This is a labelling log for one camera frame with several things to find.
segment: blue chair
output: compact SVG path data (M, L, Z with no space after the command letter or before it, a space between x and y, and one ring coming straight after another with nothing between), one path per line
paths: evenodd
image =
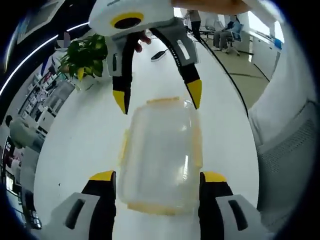
M243 24L241 24L241 27L240 27L240 30L239 30L239 32L234 32L234 31L232 31L231 32L231 37L229 37L226 41L226 43L227 43L227 46L228 46L228 48L226 49L226 54L229 54L231 51L235 51L236 52L236 54L238 55L238 56L240 56L240 53L239 53L239 51L235 48L235 46L234 46L234 43L235 42L242 42L242 38L241 38L241 32L242 32L242 29L244 28L244 25Z

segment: led light strip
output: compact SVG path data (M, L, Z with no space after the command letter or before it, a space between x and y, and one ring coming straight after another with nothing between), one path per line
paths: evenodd
M67 32L70 32L74 29L80 28L82 26L88 25L89 22L86 23L82 23L80 25L71 27L70 29L67 30ZM10 76L8 77L8 79L5 81L4 85L2 86L1 90L0 90L0 97L2 95L2 93L4 92L6 86L8 85L9 81L13 78L13 76L16 74L16 72L19 70L19 68L21 68L21 66L29 59L31 58L31 56L33 54L35 54L38 50L40 50L41 48L43 48L45 45L47 45L48 43L50 43L51 41L53 41L54 39L56 39L58 37L58 35L55 35L53 37L51 37L50 39L48 39L47 41L45 41L44 43L42 43L40 46L38 46L35 50L33 50L28 56L26 56L25 59L22 60L22 62L20 62L20 64L13 70L13 72L10 74Z

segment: human hand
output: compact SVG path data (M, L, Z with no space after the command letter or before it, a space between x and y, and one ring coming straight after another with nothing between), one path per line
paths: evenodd
M140 38L140 40L141 40L142 42L144 42L144 43L146 43L146 44L148 44L148 45L151 44L151 39L150 39L149 37L147 37L146 31L140 32L140 33L139 33L139 38ZM137 43L134 49L136 50L137 53L141 53L141 52L142 52L142 46L141 46L141 44L140 44L140 43Z

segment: clear plastic container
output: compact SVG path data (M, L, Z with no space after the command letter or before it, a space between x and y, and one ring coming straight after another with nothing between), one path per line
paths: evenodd
M202 137L190 101L156 99L135 110L117 193L129 209L176 215L198 206Z

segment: green leaves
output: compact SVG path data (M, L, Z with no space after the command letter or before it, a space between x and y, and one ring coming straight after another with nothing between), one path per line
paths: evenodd
M105 38L94 34L84 40L73 41L60 60L61 69L67 66L71 77L81 80L86 75L102 77L103 60L108 55Z

